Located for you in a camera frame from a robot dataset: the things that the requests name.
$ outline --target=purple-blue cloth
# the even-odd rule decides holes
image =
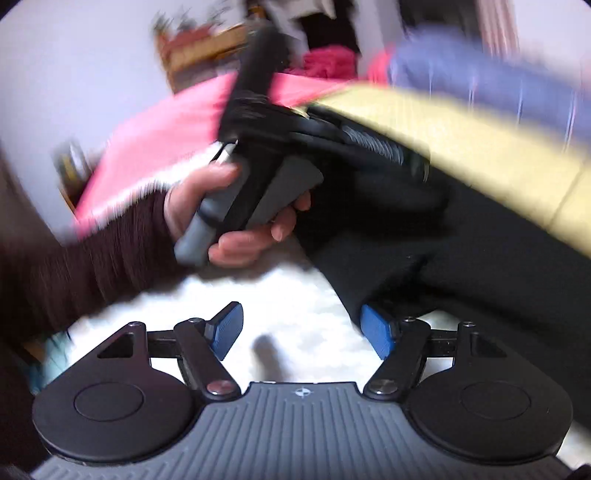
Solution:
[[[425,28],[396,47],[389,82],[454,96],[550,127],[563,137],[591,145],[591,99],[551,76],[491,57],[461,32]]]

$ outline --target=wooden shelf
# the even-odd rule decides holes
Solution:
[[[183,38],[175,38],[165,41],[157,39],[157,48],[166,72],[168,84],[176,93],[174,76],[183,70],[188,69],[204,61],[215,61],[233,53],[246,43],[248,27],[237,25],[216,35],[201,34],[200,31],[193,32],[196,36],[191,39],[191,33]]]

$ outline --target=gray grip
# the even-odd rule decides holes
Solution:
[[[220,223],[230,210],[249,174],[246,161],[236,155],[233,156],[232,161],[239,163],[241,166],[238,179],[228,188],[208,194],[199,206],[199,210],[208,218]],[[207,263],[207,251],[215,240],[216,229],[208,225],[203,218],[195,213],[187,231],[174,246],[174,256],[181,265],[201,267]]]
[[[213,192],[203,199],[199,211],[207,218],[222,223],[249,175],[248,163],[232,154],[232,162],[241,165],[241,176],[227,189]],[[246,228],[263,225],[306,190],[323,181],[320,170],[305,158],[287,157],[267,191],[256,206]],[[195,214],[189,228],[174,246],[174,255],[182,265],[201,267],[207,263],[207,251],[216,240],[216,229]]]

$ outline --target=metal spring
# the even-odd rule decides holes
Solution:
[[[345,132],[356,145],[366,148],[378,155],[382,155],[392,162],[400,163],[400,152],[398,149],[393,148],[390,143],[375,138],[369,133],[360,132],[347,126],[343,127],[343,132]]]

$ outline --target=logo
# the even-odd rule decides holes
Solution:
[[[306,398],[312,393],[312,390],[309,390],[306,387],[300,387],[294,393],[300,398]]]

